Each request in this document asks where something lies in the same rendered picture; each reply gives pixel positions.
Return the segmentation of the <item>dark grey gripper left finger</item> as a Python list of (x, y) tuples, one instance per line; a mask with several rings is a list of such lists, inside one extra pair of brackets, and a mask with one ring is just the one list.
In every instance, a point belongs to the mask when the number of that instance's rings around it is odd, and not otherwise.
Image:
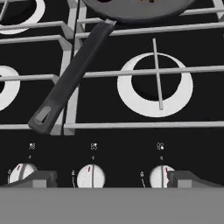
[(27, 178), (4, 185), (3, 187), (15, 188), (55, 188), (58, 174), (56, 171), (35, 171)]

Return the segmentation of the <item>black gas hob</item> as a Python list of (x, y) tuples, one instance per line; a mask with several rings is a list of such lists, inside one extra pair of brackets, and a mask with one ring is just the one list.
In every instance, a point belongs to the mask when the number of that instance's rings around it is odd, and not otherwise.
[(159, 165), (224, 186), (224, 0), (151, 27), (118, 25), (52, 132), (28, 121), (98, 23), (82, 0), (0, 0), (0, 186), (18, 164), (77, 186), (151, 187)]

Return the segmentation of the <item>white hob knob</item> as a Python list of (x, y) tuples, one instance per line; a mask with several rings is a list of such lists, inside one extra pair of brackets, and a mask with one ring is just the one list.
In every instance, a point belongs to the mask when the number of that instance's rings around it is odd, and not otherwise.
[(79, 188), (103, 188), (105, 182), (104, 171), (96, 164), (85, 165), (77, 175), (77, 186)]
[(10, 173), (8, 183), (14, 183), (33, 174), (37, 170), (34, 164), (18, 164), (13, 171)]
[(168, 165), (159, 165), (150, 172), (150, 186), (152, 188), (166, 188), (169, 182), (168, 172), (173, 168)]

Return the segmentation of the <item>black frying pan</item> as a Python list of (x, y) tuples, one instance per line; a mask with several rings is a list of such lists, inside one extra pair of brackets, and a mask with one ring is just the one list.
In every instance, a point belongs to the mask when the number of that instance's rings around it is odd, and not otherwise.
[(102, 19), (59, 77), (57, 83), (28, 122), (40, 133), (52, 131), (60, 112), (80, 84), (89, 64), (118, 24), (145, 26), (182, 14), (195, 0), (82, 0)]

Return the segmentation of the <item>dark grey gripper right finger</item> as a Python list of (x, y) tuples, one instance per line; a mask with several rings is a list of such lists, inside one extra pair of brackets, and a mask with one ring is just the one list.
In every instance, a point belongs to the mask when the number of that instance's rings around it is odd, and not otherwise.
[(190, 171), (169, 171), (167, 177), (169, 188), (222, 188), (222, 185), (201, 179)]

